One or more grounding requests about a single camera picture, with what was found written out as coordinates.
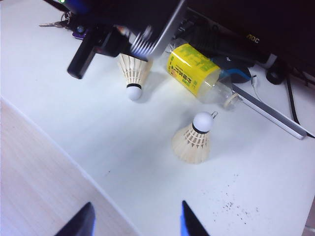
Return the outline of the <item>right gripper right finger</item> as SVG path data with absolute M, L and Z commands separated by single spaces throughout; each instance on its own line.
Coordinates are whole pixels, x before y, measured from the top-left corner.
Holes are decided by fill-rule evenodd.
M 180 225 L 181 236 L 209 236 L 185 200 L 182 201 Z

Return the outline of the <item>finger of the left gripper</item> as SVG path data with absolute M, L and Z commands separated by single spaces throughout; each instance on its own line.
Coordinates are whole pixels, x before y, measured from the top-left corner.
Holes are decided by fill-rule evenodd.
M 117 28 L 111 28 L 101 37 L 96 46 L 96 52 L 101 55 L 117 57 L 120 53 L 130 50 L 129 39 Z

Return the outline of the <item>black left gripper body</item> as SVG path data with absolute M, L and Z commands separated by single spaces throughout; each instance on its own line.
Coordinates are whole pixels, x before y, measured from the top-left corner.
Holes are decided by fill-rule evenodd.
M 104 34 L 111 30 L 107 25 L 96 25 L 88 30 L 76 54 L 68 66 L 67 72 L 76 79 L 82 79 L 92 62 L 96 52 L 96 46 Z

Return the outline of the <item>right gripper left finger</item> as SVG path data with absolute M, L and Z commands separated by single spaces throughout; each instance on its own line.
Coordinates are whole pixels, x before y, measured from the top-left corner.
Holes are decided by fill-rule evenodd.
M 93 236 L 95 209 L 87 202 L 57 233 L 56 236 Z

